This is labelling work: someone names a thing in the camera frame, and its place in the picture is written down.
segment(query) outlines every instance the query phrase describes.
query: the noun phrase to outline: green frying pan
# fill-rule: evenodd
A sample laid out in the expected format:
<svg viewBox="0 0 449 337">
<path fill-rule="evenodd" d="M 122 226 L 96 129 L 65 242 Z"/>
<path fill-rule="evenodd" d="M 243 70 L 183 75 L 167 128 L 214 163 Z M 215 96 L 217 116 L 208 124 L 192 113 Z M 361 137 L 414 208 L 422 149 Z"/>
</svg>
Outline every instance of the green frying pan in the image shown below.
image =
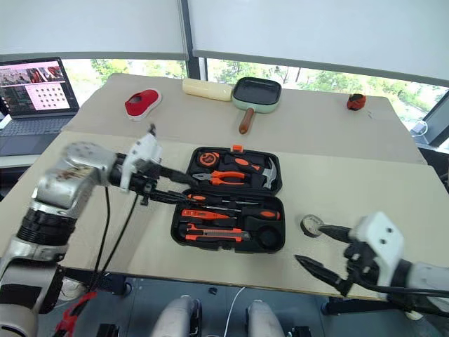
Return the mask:
<svg viewBox="0 0 449 337">
<path fill-rule="evenodd" d="M 246 110 L 239 131 L 247 133 L 254 114 L 268 114 L 276 109 L 281 96 L 281 85 L 269 79 L 243 77 L 239 79 L 232 91 L 232 102 L 241 110 Z"/>
</svg>

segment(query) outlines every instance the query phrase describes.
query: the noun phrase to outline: rolling pin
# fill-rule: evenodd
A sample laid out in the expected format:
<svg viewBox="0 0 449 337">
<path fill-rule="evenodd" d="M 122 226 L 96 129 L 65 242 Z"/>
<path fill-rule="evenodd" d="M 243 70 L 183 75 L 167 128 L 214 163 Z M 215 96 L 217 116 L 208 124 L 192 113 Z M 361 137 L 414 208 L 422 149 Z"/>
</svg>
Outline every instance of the rolling pin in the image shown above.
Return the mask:
<svg viewBox="0 0 449 337">
<path fill-rule="evenodd" d="M 182 91 L 189 95 L 209 98 L 211 100 L 231 100 L 232 87 L 227 84 L 183 79 Z"/>
</svg>

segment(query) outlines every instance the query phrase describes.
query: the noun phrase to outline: orange tool handle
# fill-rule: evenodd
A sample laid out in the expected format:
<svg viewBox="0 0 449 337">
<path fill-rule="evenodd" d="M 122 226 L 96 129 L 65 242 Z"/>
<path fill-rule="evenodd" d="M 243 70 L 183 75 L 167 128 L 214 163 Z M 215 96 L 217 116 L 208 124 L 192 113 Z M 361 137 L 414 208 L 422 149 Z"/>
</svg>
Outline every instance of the orange tool handle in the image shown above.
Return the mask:
<svg viewBox="0 0 449 337">
<path fill-rule="evenodd" d="M 236 171 L 225 171 L 225 172 L 220 172 L 220 171 L 213 171 L 210 174 L 211 178 L 240 178 L 240 179 L 245 179 L 246 174 L 244 174 L 243 172 L 236 172 Z"/>
<path fill-rule="evenodd" d="M 211 178 L 209 182 L 214 185 L 243 185 L 243 183 L 231 183 L 230 181 L 224 181 L 219 178 Z"/>
<path fill-rule="evenodd" d="M 220 213 L 213 213 L 208 211 L 198 211 L 196 209 L 183 209 L 181 216 L 189 216 L 191 218 L 200 218 L 203 220 L 228 219 L 229 216 Z"/>
<path fill-rule="evenodd" d="M 248 160 L 245 160 L 243 158 L 234 158 L 234 161 L 241 167 L 242 170 L 250 171 L 252 173 L 260 173 L 260 171 L 262 170 L 261 166 L 254 165 L 253 163 L 250 163 Z"/>
<path fill-rule="evenodd" d="M 220 197 L 211 197 L 199 194 L 189 194 L 187 197 L 201 204 L 221 204 L 223 199 Z"/>
<path fill-rule="evenodd" d="M 245 207 L 241 210 L 241 216 L 255 216 L 259 219 L 265 220 L 279 220 L 281 214 L 271 209 L 254 209 L 251 207 Z"/>
<path fill-rule="evenodd" d="M 189 241 L 196 241 L 198 238 L 202 238 L 202 237 L 205 237 L 208 239 L 216 237 L 218 239 L 232 239 L 232 240 L 235 240 L 236 242 L 242 242 L 241 237 L 227 237 L 226 235 L 220 236 L 220 235 L 190 235 L 190 234 L 187 234 L 185 236 L 185 239 L 189 240 Z"/>
</svg>

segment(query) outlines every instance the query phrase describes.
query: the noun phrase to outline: white table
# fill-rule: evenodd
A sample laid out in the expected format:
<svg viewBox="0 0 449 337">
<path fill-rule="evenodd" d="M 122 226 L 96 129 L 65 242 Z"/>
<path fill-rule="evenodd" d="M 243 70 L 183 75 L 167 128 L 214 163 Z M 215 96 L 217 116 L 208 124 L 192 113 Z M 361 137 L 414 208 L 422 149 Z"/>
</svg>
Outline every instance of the white table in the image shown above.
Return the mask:
<svg viewBox="0 0 449 337">
<path fill-rule="evenodd" d="M 131 121 L 124 103 L 147 88 L 162 101 L 145 119 Z M 354 112 L 348 95 L 283 89 L 271 114 L 257 114 L 251 130 L 238 131 L 244 111 L 231 102 L 186 95 L 179 79 L 113 74 L 66 125 L 67 131 L 115 136 L 142 135 L 154 122 L 159 139 L 207 146 L 426 164 L 388 99 L 368 97 Z"/>
<path fill-rule="evenodd" d="M 0 203 L 0 214 L 8 219 L 2 221 L 0 249 L 17 232 L 39 177 L 58 160 L 62 148 L 76 140 L 92 141 L 117 152 L 127 152 L 135 141 L 119 136 L 61 133 Z M 163 164 L 185 170 L 193 149 L 203 144 L 162 140 L 161 145 Z M 174 206 L 152 202 L 147 208 L 136 208 L 110 271 L 336 295 L 333 288 L 304 270 L 293 255 L 314 258 L 345 276 L 343 251 L 347 245 L 324 236 L 318 239 L 304 236 L 297 228 L 296 218 L 313 213 L 327 223 L 353 227 L 362 216 L 374 211 L 384 211 L 403 232 L 404 258 L 448 266 L 449 196 L 432 167 L 287 152 L 275 154 L 283 178 L 283 188 L 277 197 L 286 212 L 286 244 L 279 252 L 239 254 L 180 246 L 170 236 Z M 182 191 L 186 186 L 161 179 L 158 188 Z M 112 223 L 105 254 L 121 229 L 132 198 L 132 193 L 123 194 L 111 187 Z M 105 216 L 104 192 L 98 188 L 76 224 L 63 265 L 93 267 Z M 357 286 L 350 295 L 375 297 Z"/>
</svg>

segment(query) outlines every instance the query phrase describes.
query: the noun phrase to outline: red shoe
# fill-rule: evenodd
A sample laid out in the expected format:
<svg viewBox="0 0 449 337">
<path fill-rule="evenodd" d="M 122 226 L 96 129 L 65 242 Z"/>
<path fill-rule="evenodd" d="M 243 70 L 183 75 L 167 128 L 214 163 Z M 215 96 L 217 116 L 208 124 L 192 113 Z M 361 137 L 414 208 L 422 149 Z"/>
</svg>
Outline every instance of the red shoe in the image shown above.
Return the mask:
<svg viewBox="0 0 449 337">
<path fill-rule="evenodd" d="M 126 114 L 133 121 L 139 121 L 154 109 L 162 100 L 161 93 L 156 89 L 147 89 L 135 93 L 125 102 Z"/>
</svg>

